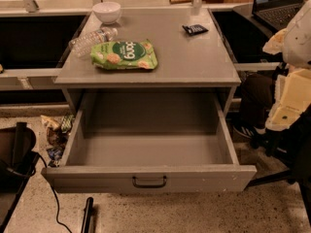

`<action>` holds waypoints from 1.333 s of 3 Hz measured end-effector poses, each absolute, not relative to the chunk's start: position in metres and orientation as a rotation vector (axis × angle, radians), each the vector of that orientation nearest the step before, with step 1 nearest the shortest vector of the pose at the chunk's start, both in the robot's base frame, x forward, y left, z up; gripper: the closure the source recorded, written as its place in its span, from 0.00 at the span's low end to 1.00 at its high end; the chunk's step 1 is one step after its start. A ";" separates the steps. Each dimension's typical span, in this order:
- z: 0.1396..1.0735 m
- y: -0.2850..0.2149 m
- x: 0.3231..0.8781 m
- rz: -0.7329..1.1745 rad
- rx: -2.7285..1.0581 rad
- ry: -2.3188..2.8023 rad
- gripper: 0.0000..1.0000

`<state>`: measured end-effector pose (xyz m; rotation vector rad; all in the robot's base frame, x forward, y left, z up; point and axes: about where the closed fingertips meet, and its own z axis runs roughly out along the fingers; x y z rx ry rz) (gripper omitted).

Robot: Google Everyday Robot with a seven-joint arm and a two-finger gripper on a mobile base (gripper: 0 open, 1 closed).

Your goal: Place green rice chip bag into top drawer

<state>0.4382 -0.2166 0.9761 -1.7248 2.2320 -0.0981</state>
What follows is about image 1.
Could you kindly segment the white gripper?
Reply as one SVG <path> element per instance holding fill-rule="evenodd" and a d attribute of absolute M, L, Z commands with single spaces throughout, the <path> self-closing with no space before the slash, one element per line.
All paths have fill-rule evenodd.
<path fill-rule="evenodd" d="M 262 51 L 272 55 L 280 53 L 286 33 L 286 28 L 278 31 L 264 44 Z M 272 131 L 289 129 L 311 104 L 311 71 L 298 69 L 287 76 L 279 76 L 274 98 L 265 126 Z"/>

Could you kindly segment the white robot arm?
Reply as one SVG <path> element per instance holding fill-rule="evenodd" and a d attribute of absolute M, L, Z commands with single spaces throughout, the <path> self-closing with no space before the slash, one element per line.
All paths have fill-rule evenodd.
<path fill-rule="evenodd" d="M 311 104 L 311 1 L 308 0 L 289 22 L 264 45 L 266 53 L 281 52 L 283 61 L 295 69 L 277 78 L 275 104 L 265 126 L 273 131 L 289 129 Z"/>

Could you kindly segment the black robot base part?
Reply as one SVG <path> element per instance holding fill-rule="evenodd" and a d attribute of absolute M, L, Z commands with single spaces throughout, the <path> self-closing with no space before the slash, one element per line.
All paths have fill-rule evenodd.
<path fill-rule="evenodd" d="M 0 130 L 0 233 L 4 233 L 28 180 L 35 174 L 35 144 L 35 133 L 26 122 Z"/>

